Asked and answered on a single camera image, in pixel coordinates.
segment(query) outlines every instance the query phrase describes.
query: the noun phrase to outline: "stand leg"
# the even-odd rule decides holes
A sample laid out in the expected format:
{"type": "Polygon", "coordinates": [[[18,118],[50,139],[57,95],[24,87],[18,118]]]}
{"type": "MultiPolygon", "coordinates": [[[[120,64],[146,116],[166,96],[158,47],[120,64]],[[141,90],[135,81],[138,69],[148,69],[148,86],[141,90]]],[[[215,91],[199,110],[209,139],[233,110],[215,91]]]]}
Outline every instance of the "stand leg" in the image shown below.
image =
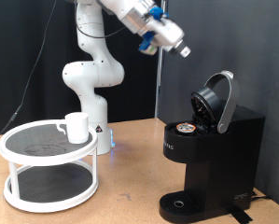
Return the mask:
{"type": "Polygon", "coordinates": [[[97,157],[97,148],[92,152],[92,182],[96,183],[98,180],[98,157],[97,157]]]}
{"type": "Polygon", "coordinates": [[[20,198],[19,192],[19,182],[18,182],[18,174],[17,174],[17,165],[14,162],[9,161],[9,172],[10,172],[10,182],[11,182],[11,191],[12,195],[15,198],[20,198]]]}

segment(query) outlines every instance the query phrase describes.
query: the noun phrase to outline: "coffee maker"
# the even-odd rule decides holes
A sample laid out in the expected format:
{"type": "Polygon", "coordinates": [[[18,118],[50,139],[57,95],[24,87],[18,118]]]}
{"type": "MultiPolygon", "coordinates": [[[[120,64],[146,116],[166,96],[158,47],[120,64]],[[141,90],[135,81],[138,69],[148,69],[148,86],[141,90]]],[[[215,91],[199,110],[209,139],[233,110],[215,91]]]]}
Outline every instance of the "coffee maker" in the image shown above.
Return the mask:
{"type": "Polygon", "coordinates": [[[193,223],[250,207],[265,118],[238,106],[239,95],[231,72],[214,74],[191,94],[193,118],[166,125],[163,154],[187,168],[184,190],[160,199],[165,220],[193,223]],[[226,103],[213,91],[223,78],[230,84],[226,103]]]}

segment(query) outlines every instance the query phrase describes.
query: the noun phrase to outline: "wooden table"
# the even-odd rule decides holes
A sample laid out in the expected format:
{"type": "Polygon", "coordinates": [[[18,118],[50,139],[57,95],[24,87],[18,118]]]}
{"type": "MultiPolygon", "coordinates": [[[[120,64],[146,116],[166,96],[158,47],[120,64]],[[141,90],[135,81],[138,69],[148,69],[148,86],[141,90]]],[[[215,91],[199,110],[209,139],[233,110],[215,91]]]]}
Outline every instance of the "wooden table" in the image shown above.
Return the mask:
{"type": "MultiPolygon", "coordinates": [[[[109,124],[116,146],[98,157],[99,188],[81,205],[57,213],[25,213],[11,207],[3,196],[8,163],[0,156],[0,223],[167,223],[159,215],[159,200],[183,189],[186,165],[163,156],[164,126],[158,119],[109,124]]],[[[83,161],[91,163],[91,156],[83,161]]],[[[253,224],[279,224],[279,205],[272,200],[254,201],[246,213],[254,219],[253,224]]],[[[224,216],[199,223],[238,222],[224,216]]]]}

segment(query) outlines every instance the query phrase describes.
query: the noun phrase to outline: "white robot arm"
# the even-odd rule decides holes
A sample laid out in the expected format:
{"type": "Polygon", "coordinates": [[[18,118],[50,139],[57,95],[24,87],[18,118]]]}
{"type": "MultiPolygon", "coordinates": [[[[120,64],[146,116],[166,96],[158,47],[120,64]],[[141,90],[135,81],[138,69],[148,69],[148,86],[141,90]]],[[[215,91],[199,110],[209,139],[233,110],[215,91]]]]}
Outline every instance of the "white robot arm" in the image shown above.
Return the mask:
{"type": "Polygon", "coordinates": [[[112,87],[124,79],[122,65],[110,54],[105,36],[102,7],[114,12],[134,34],[144,38],[139,50],[154,54],[157,47],[187,57],[190,50],[184,44],[183,31],[169,15],[151,0],[77,0],[77,40],[79,47],[89,53],[93,61],[69,63],[63,69],[64,83],[78,96],[82,112],[89,115],[90,126],[97,131],[98,155],[114,146],[112,132],[107,126],[107,102],[94,93],[97,87],[112,87]]]}
{"type": "Polygon", "coordinates": [[[98,0],[98,3],[113,11],[134,34],[144,38],[139,48],[142,52],[154,54],[157,47],[163,47],[172,54],[180,53],[184,58],[189,55],[190,49],[183,42],[184,32],[154,1],[98,0]]]}

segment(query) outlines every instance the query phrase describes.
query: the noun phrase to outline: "white mug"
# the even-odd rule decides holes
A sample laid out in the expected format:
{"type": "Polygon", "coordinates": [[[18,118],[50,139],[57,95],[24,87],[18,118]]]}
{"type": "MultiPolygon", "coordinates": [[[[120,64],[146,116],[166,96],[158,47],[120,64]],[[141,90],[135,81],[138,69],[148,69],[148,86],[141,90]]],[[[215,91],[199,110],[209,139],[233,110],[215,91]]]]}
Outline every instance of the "white mug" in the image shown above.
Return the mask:
{"type": "Polygon", "coordinates": [[[71,113],[56,123],[58,131],[65,134],[65,130],[60,128],[61,124],[66,124],[67,138],[70,143],[81,144],[89,140],[89,116],[87,113],[71,113]]]}

